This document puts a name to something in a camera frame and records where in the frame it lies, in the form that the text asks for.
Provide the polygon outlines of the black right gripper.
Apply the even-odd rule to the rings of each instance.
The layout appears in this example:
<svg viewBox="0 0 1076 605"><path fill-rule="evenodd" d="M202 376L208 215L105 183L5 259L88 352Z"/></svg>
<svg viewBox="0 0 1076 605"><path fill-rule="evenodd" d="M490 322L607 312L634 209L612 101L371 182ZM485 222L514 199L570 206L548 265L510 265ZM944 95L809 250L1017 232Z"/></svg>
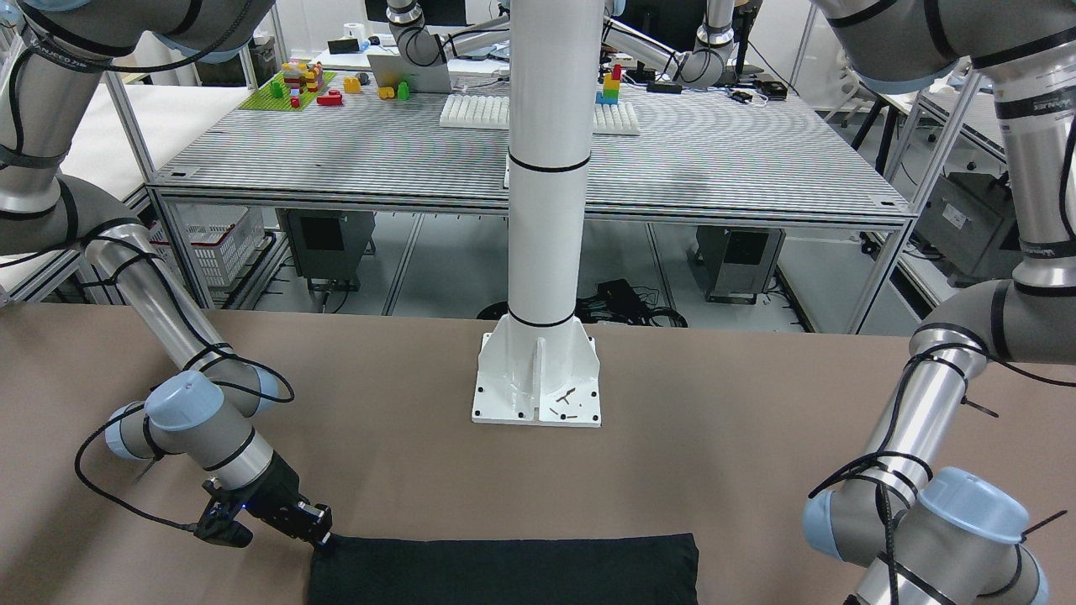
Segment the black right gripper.
<svg viewBox="0 0 1076 605"><path fill-rule="evenodd" d="M332 509L326 504L311 504L300 493L297 472L273 453L268 467L250 486L237 490L247 513L315 549L331 541Z"/></svg>

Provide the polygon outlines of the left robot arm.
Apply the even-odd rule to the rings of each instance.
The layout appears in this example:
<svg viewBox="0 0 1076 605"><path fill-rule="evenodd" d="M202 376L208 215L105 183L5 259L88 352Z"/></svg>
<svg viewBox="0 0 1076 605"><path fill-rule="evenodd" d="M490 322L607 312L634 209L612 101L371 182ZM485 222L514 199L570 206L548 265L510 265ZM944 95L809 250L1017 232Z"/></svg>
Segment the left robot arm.
<svg viewBox="0 0 1076 605"><path fill-rule="evenodd" d="M848 604L1045 604L1027 510L969 472L931 469L988 361L1073 364L1072 1L821 1L858 75L917 92L963 57L993 84L1022 261L914 332L863 455L810 492L804 538L863 566Z"/></svg>

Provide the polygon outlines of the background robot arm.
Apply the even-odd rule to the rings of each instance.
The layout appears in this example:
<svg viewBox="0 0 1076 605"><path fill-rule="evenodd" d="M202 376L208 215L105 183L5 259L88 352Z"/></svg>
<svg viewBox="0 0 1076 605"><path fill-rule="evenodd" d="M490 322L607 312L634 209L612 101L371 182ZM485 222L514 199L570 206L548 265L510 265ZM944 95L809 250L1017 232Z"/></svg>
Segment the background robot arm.
<svg viewBox="0 0 1076 605"><path fill-rule="evenodd" d="M442 66L452 59L498 45L510 37L510 1L498 1L498 15L452 34L435 34L425 8L431 1L388 1L385 16L398 53L414 66Z"/></svg>

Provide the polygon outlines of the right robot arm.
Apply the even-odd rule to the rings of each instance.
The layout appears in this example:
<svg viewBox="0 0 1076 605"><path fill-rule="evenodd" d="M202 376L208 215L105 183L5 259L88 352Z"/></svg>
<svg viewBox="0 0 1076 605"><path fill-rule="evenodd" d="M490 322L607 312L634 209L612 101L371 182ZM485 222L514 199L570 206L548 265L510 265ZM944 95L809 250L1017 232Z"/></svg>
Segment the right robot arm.
<svg viewBox="0 0 1076 605"><path fill-rule="evenodd" d="M115 196L61 172L93 93L115 59L153 34L185 61L230 58L247 46L269 1L4 1L3 24L22 39L3 67L3 253L30 261L76 250L118 289L164 344L178 372L144 402L116 410L98 430L124 459L187 455L210 476L196 523L174 527L220 546L246 547L238 520L252 513L323 549L330 507L300 491L297 472L251 418L286 380L235 352L150 243L148 229Z"/></svg>

